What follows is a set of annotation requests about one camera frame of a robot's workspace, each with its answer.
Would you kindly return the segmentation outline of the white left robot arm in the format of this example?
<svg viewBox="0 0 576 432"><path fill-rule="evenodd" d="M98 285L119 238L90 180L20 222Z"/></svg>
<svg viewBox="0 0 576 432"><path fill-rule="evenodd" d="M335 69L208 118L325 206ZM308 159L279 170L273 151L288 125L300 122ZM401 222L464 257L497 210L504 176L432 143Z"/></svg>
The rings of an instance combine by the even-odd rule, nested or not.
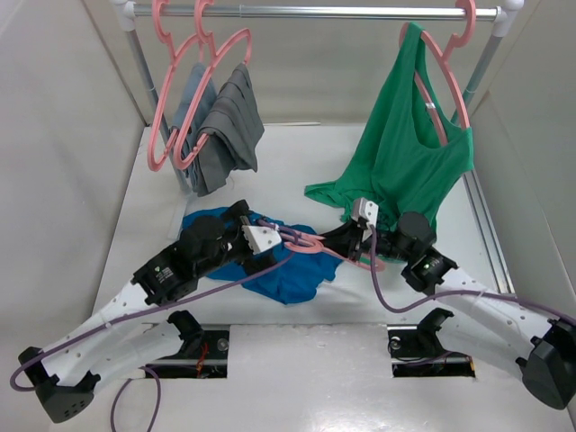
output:
<svg viewBox="0 0 576 432"><path fill-rule="evenodd" d="M275 264L278 231L250 220L244 200L220 216L201 215L138 269L100 310L60 341L30 346L18 360L40 405L56 424L82 412L109 382L165 356L188 357L203 328L176 304L200 280L235 263L259 274Z"/></svg>

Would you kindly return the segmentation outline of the pink plastic hanger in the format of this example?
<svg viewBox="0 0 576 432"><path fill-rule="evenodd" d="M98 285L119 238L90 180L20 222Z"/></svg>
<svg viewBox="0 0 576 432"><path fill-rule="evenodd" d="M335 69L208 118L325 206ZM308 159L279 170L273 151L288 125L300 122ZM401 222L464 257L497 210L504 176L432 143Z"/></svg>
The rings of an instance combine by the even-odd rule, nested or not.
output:
<svg viewBox="0 0 576 432"><path fill-rule="evenodd" d="M340 255L338 252L323 245L322 240L325 239L323 236L305 233L263 218L258 219L256 223L262 227L268 227L269 229L277 231L283 239L284 246L297 254L317 255L322 253L348 262L364 270L371 270L372 266L374 266L377 273L383 272L386 269L386 264L383 260L379 257L370 258L367 253L362 253L359 258Z"/></svg>

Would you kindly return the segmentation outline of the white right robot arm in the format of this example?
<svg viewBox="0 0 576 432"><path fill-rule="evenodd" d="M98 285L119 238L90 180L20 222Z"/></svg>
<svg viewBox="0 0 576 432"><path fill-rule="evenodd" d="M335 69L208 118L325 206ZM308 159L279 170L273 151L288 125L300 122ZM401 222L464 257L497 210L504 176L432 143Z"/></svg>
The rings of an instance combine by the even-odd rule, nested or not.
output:
<svg viewBox="0 0 576 432"><path fill-rule="evenodd" d="M421 293L404 314L427 303L436 307L418 324L416 343L426 354L456 352L476 357L523 383L544 405L565 409L575 396L575 320L548 307L494 292L438 252L428 219L405 212L395 229L380 230L364 218L324 234L321 244L356 261L363 253L405 263L401 275Z"/></svg>

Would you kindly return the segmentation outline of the blue t shirt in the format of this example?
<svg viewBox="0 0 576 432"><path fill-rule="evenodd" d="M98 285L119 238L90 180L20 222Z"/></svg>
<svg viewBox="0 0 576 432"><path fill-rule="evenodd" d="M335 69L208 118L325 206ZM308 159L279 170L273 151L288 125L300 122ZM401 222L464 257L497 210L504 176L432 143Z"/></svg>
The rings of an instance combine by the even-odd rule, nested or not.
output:
<svg viewBox="0 0 576 432"><path fill-rule="evenodd" d="M227 207L220 207L190 213L183 217L182 230L192 225L198 217L220 217L227 209ZM284 225L281 220L270 219L253 211L249 219L253 223L259 219L265 219L272 223ZM302 233L316 234L316 231L307 225L286 226ZM291 251L284 244L273 249L274 259L278 262L287 258L290 253ZM321 283L334 281L337 268L341 263L342 260L325 253L311 255L295 253L286 264L254 280L245 282L242 286L285 305L308 302L316 296L317 288ZM208 274L207 277L212 280L235 282L248 277L248 274L241 265L230 263Z"/></svg>

